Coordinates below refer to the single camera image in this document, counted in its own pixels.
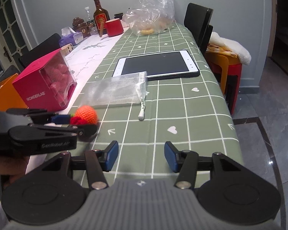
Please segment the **person left hand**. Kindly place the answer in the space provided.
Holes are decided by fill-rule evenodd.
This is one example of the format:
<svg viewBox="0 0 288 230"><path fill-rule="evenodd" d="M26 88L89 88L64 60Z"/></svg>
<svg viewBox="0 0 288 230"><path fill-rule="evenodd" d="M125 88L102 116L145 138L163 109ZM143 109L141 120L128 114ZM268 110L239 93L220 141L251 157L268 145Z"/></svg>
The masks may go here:
<svg viewBox="0 0 288 230"><path fill-rule="evenodd" d="M11 184L26 173L29 157L10 158L0 156L0 175L10 176L7 184Z"/></svg>

